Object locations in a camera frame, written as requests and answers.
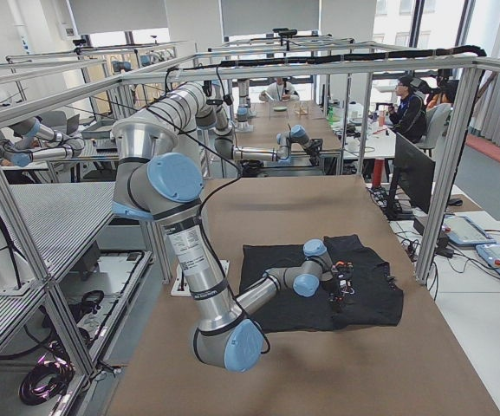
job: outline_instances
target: brown table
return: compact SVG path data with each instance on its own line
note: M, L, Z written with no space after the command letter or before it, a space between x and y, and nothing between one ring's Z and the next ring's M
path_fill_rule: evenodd
M208 183L208 188L224 180ZM355 176L242 179L209 203L210 236L237 288L243 244L303 244L356 233L405 291L397 327L270 334L246 374L199 363L190 298L164 289L109 415L498 415L363 181Z
M277 146L276 135L289 130L289 124L293 127L301 124L311 139L323 139L322 148L324 151L340 151L340 140L333 133L332 128L322 115L322 110L314 101L305 101L308 104L308 114L298 115L295 112L299 101L289 102L260 102L255 104L253 111L256 117L250 119L250 124L254 130L250 133L237 133L237 145L249 147L271 148ZM270 107L284 105L287 111L275 112ZM301 151L299 146L293 146L296 152Z

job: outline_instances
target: computer monitor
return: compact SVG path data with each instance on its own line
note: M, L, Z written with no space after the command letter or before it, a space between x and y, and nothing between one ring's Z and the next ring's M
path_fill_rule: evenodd
M411 141L396 133L393 176L386 202L388 219L411 219L409 214L396 212L395 200L398 186L409 197L412 206L427 213L431 205L434 160L418 149Z

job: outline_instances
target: red carpet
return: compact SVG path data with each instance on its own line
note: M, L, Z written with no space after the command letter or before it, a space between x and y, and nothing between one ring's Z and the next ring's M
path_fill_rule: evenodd
M500 147L496 146L491 141L481 139L480 137L473 136L472 134L467 134L467 141L465 144L478 152L487 155L489 158L500 162Z

